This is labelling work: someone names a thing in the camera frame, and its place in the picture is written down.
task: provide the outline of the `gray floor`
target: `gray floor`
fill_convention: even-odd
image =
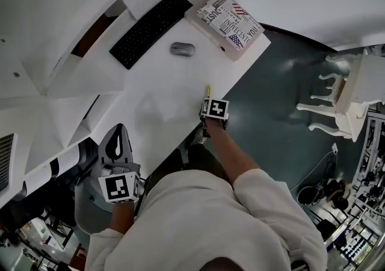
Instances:
[[[289,188],[302,180],[336,142],[337,174],[351,181],[366,125],[353,143],[319,129],[311,132],[307,126],[313,122],[336,127],[334,118],[295,108],[299,102],[321,104],[310,99],[312,93],[330,92],[325,89],[327,82],[319,80],[318,75],[341,70],[324,60],[327,51],[291,36],[270,31],[265,34],[271,45],[225,96],[230,102],[227,131],[272,178],[287,182]],[[207,147],[213,151],[210,143]],[[325,162],[302,185],[317,183],[324,168]]]

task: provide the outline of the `hand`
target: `hand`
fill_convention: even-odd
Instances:
[[[219,119],[206,117],[205,124],[207,125],[207,131],[210,135],[215,131],[223,130],[221,120]]]

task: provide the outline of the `sleeve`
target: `sleeve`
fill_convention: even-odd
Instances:
[[[233,184],[239,202],[266,223],[281,239],[291,262],[303,260],[311,271],[327,268],[327,251],[321,233],[291,196],[283,182],[261,169],[240,175]]]
[[[92,234],[84,270],[104,270],[107,256],[116,248],[123,236],[123,234],[110,228],[100,233]]]

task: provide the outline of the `black keyboard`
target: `black keyboard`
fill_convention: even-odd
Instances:
[[[152,45],[193,6],[187,0],[162,0],[146,13],[109,51],[130,69]]]

